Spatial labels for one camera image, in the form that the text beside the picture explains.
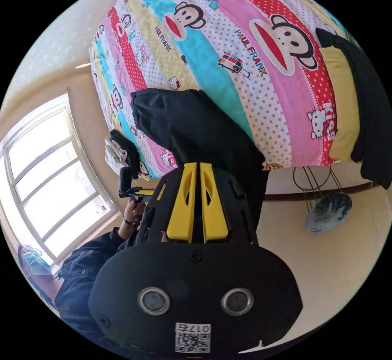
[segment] bedsheet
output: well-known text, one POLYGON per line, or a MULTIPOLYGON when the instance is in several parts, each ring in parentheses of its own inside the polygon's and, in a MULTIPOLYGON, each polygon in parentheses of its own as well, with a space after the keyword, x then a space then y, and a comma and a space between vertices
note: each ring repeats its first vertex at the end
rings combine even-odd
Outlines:
POLYGON ((137 146, 142 176, 160 178, 175 158, 135 128, 130 94, 202 89, 266 169, 329 166, 337 118, 317 27, 348 37, 312 0, 118 0, 89 49, 108 127, 137 146))

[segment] wooden wall trim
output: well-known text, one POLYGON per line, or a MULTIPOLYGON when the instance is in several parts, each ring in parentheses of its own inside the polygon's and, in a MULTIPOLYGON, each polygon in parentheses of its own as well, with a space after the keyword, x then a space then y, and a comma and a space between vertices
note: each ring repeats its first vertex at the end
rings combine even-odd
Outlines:
MULTIPOLYGON (((358 186, 345 187, 340 190, 321 190, 321 194, 323 197, 327 195, 332 195, 336 192, 344 192, 345 194, 356 194, 357 192, 362 192, 366 190, 370 190, 371 188, 379 187, 378 184, 373 182, 360 184, 358 186)), ((316 191, 316 198, 320 198, 320 192, 316 191)), ((315 196, 311 192, 309 193, 309 198, 314 200, 315 196)), ((294 194, 265 194, 264 202, 289 202, 289 201, 304 201, 305 196, 303 192, 298 192, 294 194)))

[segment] window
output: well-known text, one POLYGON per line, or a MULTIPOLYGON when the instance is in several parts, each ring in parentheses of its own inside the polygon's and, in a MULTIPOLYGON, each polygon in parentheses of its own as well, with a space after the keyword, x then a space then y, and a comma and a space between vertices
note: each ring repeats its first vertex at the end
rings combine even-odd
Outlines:
POLYGON ((0 151, 0 208, 18 243, 51 266, 117 213, 84 156, 68 96, 53 102, 0 151))

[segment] person's hand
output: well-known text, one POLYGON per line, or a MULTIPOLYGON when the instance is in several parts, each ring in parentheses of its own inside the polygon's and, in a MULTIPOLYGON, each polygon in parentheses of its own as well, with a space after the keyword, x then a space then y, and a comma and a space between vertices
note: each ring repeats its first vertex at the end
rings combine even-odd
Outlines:
POLYGON ((136 206, 135 202, 130 198, 124 211, 124 218, 131 223, 138 222, 140 216, 143 215, 145 208, 146 205, 144 203, 139 203, 136 206))

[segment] blue face mask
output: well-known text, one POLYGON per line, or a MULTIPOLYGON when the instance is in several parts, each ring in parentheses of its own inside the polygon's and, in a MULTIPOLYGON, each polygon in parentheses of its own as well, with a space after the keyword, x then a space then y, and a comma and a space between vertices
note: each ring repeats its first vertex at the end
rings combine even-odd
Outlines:
POLYGON ((23 256, 32 274, 52 275, 50 265, 36 252, 32 251, 23 256))

